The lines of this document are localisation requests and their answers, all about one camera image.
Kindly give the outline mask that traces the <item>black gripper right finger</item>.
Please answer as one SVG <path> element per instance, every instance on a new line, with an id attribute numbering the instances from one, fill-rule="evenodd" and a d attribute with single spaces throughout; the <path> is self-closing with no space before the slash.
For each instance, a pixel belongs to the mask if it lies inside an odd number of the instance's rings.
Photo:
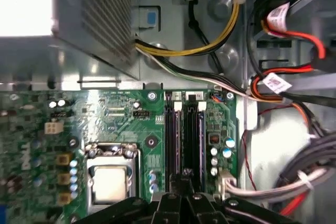
<path id="1" fill-rule="evenodd" d="M 187 182 L 183 198 L 187 209 L 183 211 L 183 216 L 188 217 L 190 223 L 296 223 L 237 197 L 216 202 L 213 196 L 195 191 L 200 183 L 192 169 L 183 169 L 183 180 Z"/>

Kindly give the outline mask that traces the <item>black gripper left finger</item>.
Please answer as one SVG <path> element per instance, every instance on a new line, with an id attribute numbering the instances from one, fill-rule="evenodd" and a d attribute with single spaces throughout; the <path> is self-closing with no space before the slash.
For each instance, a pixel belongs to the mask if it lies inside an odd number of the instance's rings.
<path id="1" fill-rule="evenodd" d="M 130 197 L 73 223 L 180 223 L 181 181 L 180 174 L 172 174 L 169 191 L 154 194 L 151 202 Z"/>

